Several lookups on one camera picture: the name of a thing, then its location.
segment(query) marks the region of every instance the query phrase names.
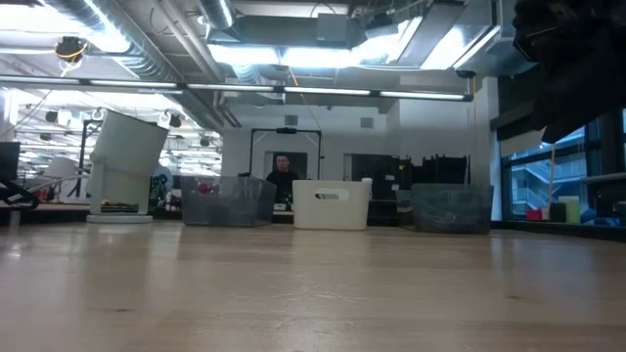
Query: ceiling light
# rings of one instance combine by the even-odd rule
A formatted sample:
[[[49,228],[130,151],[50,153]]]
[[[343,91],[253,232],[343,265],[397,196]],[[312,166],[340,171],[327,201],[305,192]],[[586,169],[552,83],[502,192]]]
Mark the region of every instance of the ceiling light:
[[[422,17],[416,17],[410,20],[406,20],[400,24],[398,24],[398,30],[400,31],[400,37],[394,47],[389,51],[387,55],[386,63],[389,64],[391,62],[397,61],[400,58],[400,55],[404,52],[409,41],[415,35],[416,30],[420,27],[420,23],[422,23]]]
[[[380,96],[384,98],[407,98],[407,99],[428,99],[428,100],[449,100],[449,101],[467,101],[469,96],[463,94],[443,94],[428,92],[380,92]]]
[[[420,68],[447,69],[466,51],[464,49],[463,33],[454,26],[432,49]]]
[[[289,48],[281,64],[293,67],[344,68],[357,66],[359,60],[349,50],[324,48]]]
[[[272,86],[256,86],[245,84],[188,84],[191,89],[219,90],[226,92],[274,92]]]
[[[359,62],[382,58],[395,48],[399,37],[400,34],[395,33],[370,38],[353,48],[351,53]]]
[[[426,58],[421,69],[450,68],[482,37],[488,28],[489,26],[481,26],[476,32],[466,25],[453,26]]]
[[[208,45],[218,63],[228,65],[277,65],[278,55],[271,47]]]
[[[285,93],[308,93],[308,94],[340,94],[369,96],[369,90],[363,89],[335,89],[335,88],[306,88],[306,87],[285,87]]]
[[[80,153],[80,147],[71,147],[71,146],[50,146],[50,145],[28,145],[22,144],[21,149],[23,151],[58,151],[58,152],[70,152],[70,153]],[[85,147],[86,153],[91,153],[94,151],[93,147]]]
[[[485,34],[485,36],[482,39],[480,39],[480,41],[476,43],[476,45],[474,45],[471,49],[469,49],[468,52],[466,52],[457,62],[455,62],[452,65],[452,67],[453,68],[461,67],[472,56],[474,56],[483,46],[485,46],[485,44],[487,44],[491,40],[491,38],[493,38],[499,32],[500,32],[500,26],[496,25],[487,34]]]
[[[129,88],[176,88],[176,83],[167,82],[143,82],[143,81],[118,81],[105,79],[92,79],[93,85],[104,85],[109,87],[129,87]]]
[[[8,83],[34,83],[34,84],[80,84],[78,79],[60,77],[31,77],[0,75],[0,82]]]

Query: white storage bin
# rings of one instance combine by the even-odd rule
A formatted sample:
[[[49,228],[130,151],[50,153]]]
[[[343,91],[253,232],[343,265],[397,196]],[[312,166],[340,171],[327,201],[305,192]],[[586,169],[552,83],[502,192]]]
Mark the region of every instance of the white storage bin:
[[[365,230],[370,185],[364,182],[293,181],[297,229]]]

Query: wire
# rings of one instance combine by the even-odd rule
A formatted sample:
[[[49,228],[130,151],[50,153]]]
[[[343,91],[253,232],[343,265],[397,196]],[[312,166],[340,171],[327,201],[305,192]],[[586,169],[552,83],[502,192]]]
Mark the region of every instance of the wire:
[[[324,5],[324,6],[326,6],[327,8],[331,9],[331,11],[333,11],[333,14],[335,14],[335,15],[336,15],[336,11],[335,11],[335,9],[333,9],[333,7],[332,7],[331,5],[329,5],[329,4],[328,4],[328,3],[326,3],[326,2],[319,2],[319,3],[315,4],[315,6],[313,6],[313,9],[311,9],[311,14],[309,15],[309,17],[310,17],[310,18],[312,18],[312,17],[313,17],[313,12],[314,12],[314,11],[315,11],[315,9],[317,9],[317,7],[318,7],[318,6],[320,6],[320,5]]]
[[[59,43],[55,44],[55,54],[57,54],[57,57],[59,59],[72,59],[72,61],[74,61],[79,55],[81,55],[82,53],[85,52],[85,50],[87,50],[87,46],[89,45],[89,42],[85,43],[85,45],[83,45],[82,49],[78,50],[75,53],[72,54],[59,54],[57,53],[57,48],[59,47]]]
[[[52,93],[53,91],[50,90],[48,91],[48,93],[46,93],[46,95],[43,96],[43,98],[41,98],[41,100],[39,101],[39,103],[37,103],[35,105],[34,108],[32,108],[31,111],[29,111],[26,116],[22,117],[22,119],[20,121],[18,121],[18,123],[16,123],[15,126],[9,128],[8,130],[4,131],[3,134],[0,135],[0,139],[2,139],[2,137],[6,136],[8,133],[14,131],[15,129],[17,129],[18,127],[24,125],[25,123],[29,122],[33,117],[34,114],[37,113],[40,108],[42,107],[43,103],[46,101],[46,99],[48,99],[48,96],[50,95],[50,93]]]
[[[288,68],[290,69],[291,78],[293,78],[293,83],[295,83],[296,87],[299,87],[300,85],[297,84],[297,79],[295,79],[295,74],[293,74],[293,69],[291,69],[291,66],[288,66]],[[320,126],[320,122],[317,120],[317,117],[315,117],[315,113],[313,113],[313,110],[311,109],[309,104],[306,103],[306,99],[304,98],[304,94],[300,94],[300,97],[302,98],[302,102],[304,102],[304,104],[306,105],[306,108],[309,109],[309,112],[311,113],[311,116],[313,117],[313,119],[315,120],[315,123],[317,124],[317,128],[319,128],[320,131],[321,131],[322,130],[322,126]]]
[[[78,56],[80,56],[80,54],[82,54],[85,51],[86,48],[87,48],[87,44],[85,44],[85,46],[81,50],[79,50],[78,52],[70,55],[71,62],[69,64],[67,64],[66,69],[64,69],[64,71],[61,72],[61,77],[65,77],[68,72],[70,72],[73,69],[76,69],[76,68],[80,67],[80,65],[75,66],[73,63],[76,60],[76,58]],[[41,98],[39,103],[37,103],[35,105],[35,107],[26,114],[26,116],[24,116],[20,121],[18,121],[18,123],[16,123],[15,126],[13,126],[13,127],[9,128],[8,130],[4,131],[4,133],[0,135],[0,139],[2,139],[2,137],[6,136],[8,133],[16,130],[18,127],[23,126],[24,124],[30,122],[32,120],[32,118],[34,117],[34,115],[41,110],[41,107],[43,106],[45,101],[48,99],[50,94],[52,94],[52,92],[54,92],[54,90],[52,90],[52,89],[49,90],[48,93],[46,93],[46,95],[44,95]]]

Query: ceiling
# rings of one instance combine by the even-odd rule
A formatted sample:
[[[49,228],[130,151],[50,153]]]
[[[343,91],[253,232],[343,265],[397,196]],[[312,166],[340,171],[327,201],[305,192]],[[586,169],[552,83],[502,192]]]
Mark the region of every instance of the ceiling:
[[[63,3],[52,0],[46,1],[51,5]],[[228,64],[213,62],[207,65],[205,61],[199,62],[199,60],[196,60],[200,49],[194,49],[194,46],[191,45],[194,44],[194,41],[191,40],[191,36],[181,23],[176,25],[176,29],[180,31],[182,37],[186,38],[186,40],[181,41],[181,36],[175,35],[172,31],[172,27],[167,25],[163,12],[159,11],[158,7],[156,7],[157,4],[166,2],[161,1],[162,0],[117,0],[116,4],[119,6],[118,11],[114,12],[116,16],[126,17],[122,22],[126,24],[131,23],[132,25],[136,23],[136,27],[140,29],[139,36],[143,38],[141,39],[142,48],[135,48],[135,51],[144,49],[143,47],[154,47],[156,51],[153,53],[159,56],[162,54],[163,61],[161,64],[170,67],[172,72],[180,74],[181,80],[187,82],[209,82],[214,80],[213,75],[223,77],[226,82],[238,82],[242,79],[236,74],[233,67]],[[426,4],[429,5],[432,0],[425,1],[423,4],[418,4],[419,2],[411,0],[380,0],[374,2],[374,4],[371,0],[334,0],[331,4],[318,3],[317,5],[302,0],[233,0],[232,4],[238,13],[235,25],[224,31],[213,29],[209,32],[208,36],[206,36],[206,25],[204,24],[206,21],[199,20],[201,15],[197,8],[196,0],[169,1],[171,1],[175,7],[178,8],[182,16],[184,16],[186,25],[191,30],[189,33],[193,33],[194,39],[197,38],[197,42],[202,43],[205,50],[207,41],[209,43],[218,42],[219,38],[223,38],[225,35],[236,37],[233,33],[237,33],[237,22],[255,23],[255,21],[266,19],[265,21],[270,23],[270,25],[278,27],[278,33],[280,35],[285,35],[286,38],[290,35],[289,40],[297,40],[297,37],[294,37],[293,33],[280,33],[281,20],[277,17],[293,19],[294,23],[298,24],[302,22],[304,26],[307,26],[311,23],[315,24],[317,22],[315,18],[320,14],[346,14],[349,17],[348,30],[355,29],[357,32],[360,32],[360,34],[358,34],[360,36],[357,35],[357,37],[361,38],[360,40],[366,40],[364,36],[365,29],[359,22],[366,23],[365,20],[369,21],[369,14],[394,9],[394,11],[396,11],[392,15],[394,22],[403,22],[409,21],[415,16],[425,16],[427,19],[428,16],[434,13],[434,11],[431,10],[433,8],[429,8],[429,12],[426,12],[425,8],[422,8],[422,6]],[[93,4],[96,5],[105,3],[107,3],[107,1],[93,1]],[[476,34],[475,40],[479,38],[478,35],[484,35],[488,28],[496,24],[502,27],[504,27],[504,24],[507,26],[506,30],[503,30],[499,36],[485,42],[486,45],[480,47],[461,68],[475,70],[479,75],[511,74],[511,72],[522,70],[523,68],[521,67],[523,63],[519,61],[515,52],[509,48],[511,47],[511,45],[509,45],[510,42],[508,42],[511,37],[511,29],[508,26],[511,16],[510,6],[505,6],[506,9],[500,9],[501,7],[498,6],[494,8],[492,4],[493,1],[491,0],[470,0],[460,12],[458,18],[454,18],[452,19],[453,21],[450,22],[450,25],[454,26],[453,28],[465,31],[465,34],[469,32],[483,33]],[[166,6],[164,9],[167,16],[174,18],[171,9],[168,10]],[[67,63],[61,63],[54,54],[55,45],[60,41],[60,38],[67,35],[75,35],[78,37],[86,37],[89,41],[92,41],[90,35],[94,33],[86,33],[84,31],[84,25],[78,22],[76,18],[62,15],[56,11],[51,12],[50,10],[51,9],[42,7],[28,8],[21,6],[12,8],[10,16],[7,16],[7,11],[3,12],[4,16],[0,14],[0,74],[59,76],[67,66]],[[38,19],[36,17],[37,14],[45,11],[48,11],[47,15],[44,16],[47,21],[42,21],[41,18]],[[46,25],[46,23],[53,23],[54,25],[50,26]],[[114,19],[112,25],[115,26],[117,24],[117,20]],[[258,33],[256,37],[260,38],[258,40],[263,39],[264,30],[267,33],[276,33],[276,31],[273,32],[270,29],[272,28],[257,29]],[[246,38],[239,39],[242,42],[246,41]],[[272,38],[272,40],[275,41],[283,39],[284,38],[281,36]],[[464,39],[466,44],[470,42],[470,39],[470,37]],[[103,49],[102,45],[98,48],[96,46],[90,47],[85,53],[83,60],[80,62],[80,66],[67,72],[67,77],[137,79],[137,71],[133,71],[132,68],[123,65],[124,60],[121,59],[123,54],[121,54],[121,56],[120,54],[109,55],[108,53],[103,53],[101,49]],[[279,53],[285,53],[284,49],[277,50]],[[301,85],[307,87],[422,90],[445,93],[466,93],[468,87],[467,81],[459,78],[452,69],[419,70],[418,67],[394,65],[393,62],[391,64],[377,63],[371,65],[367,62],[364,65],[360,64],[348,67],[294,66],[288,68],[286,66],[277,65],[254,65],[254,69],[258,71],[260,79],[266,84]],[[36,101],[40,100],[45,95],[44,92],[46,91],[27,90],[23,92],[23,94],[20,94],[20,100],[23,105],[36,104]],[[307,110],[302,110],[297,107],[302,107],[304,104],[313,107],[322,107],[320,109],[314,109],[314,111],[320,115],[324,115],[323,111],[325,110],[331,111],[332,109],[341,108],[354,109],[353,113],[355,114],[366,111],[367,115],[375,116],[387,113],[395,103],[394,100],[390,99],[346,98],[329,95],[307,96],[305,103],[299,95],[270,97],[268,95],[255,93],[229,93],[226,94],[225,101],[220,101],[219,96],[212,94],[192,97],[196,102],[199,100],[200,105],[190,107],[187,105],[189,99],[183,100],[179,98],[180,97],[177,96],[163,96],[161,94],[55,92],[54,95],[48,97],[43,106],[45,109],[82,111],[84,115],[75,113],[78,118],[94,113],[97,109],[119,110],[123,113],[148,120],[159,120],[163,118],[162,116],[166,110],[168,110],[169,113],[180,113],[184,117],[190,117],[184,118],[181,128],[194,132],[192,132],[191,135],[183,137],[185,139],[184,142],[180,138],[177,139],[177,147],[174,149],[178,147],[180,147],[180,149],[187,149],[190,146],[195,148],[195,146],[198,145],[200,137],[199,132],[202,131],[201,126],[206,127],[207,125],[204,120],[198,118],[200,110],[210,110],[210,114],[213,116],[213,122],[210,124],[212,127],[210,127],[210,129],[221,132],[223,128],[238,127],[239,125],[248,128],[254,127],[259,125],[259,121],[261,120],[265,121],[266,126],[273,124],[282,125],[282,123],[284,123],[282,122],[284,115],[289,114],[290,111],[297,110],[299,114],[307,114]],[[22,131],[26,131],[22,133],[21,138],[24,140],[30,139],[30,143],[32,143],[32,140],[35,140],[36,143],[43,143],[37,140],[38,137],[36,135],[33,134],[29,136],[27,134],[28,131],[31,130],[49,129],[48,127],[51,127],[50,124],[40,116],[41,113],[41,111],[36,113],[31,122],[20,127]],[[327,123],[332,127],[335,127],[333,123],[335,123],[336,126],[341,125],[341,122],[337,122],[332,118],[329,119]],[[175,132],[176,129],[172,129],[172,135],[174,135]],[[73,138],[71,135],[55,138],[58,139],[58,141],[63,141],[63,143],[68,146],[76,146],[76,138]],[[220,153],[219,144],[221,144],[221,142],[215,143],[213,150],[211,150],[211,158],[215,158],[213,153]],[[212,166],[211,170],[219,171],[218,166]]]

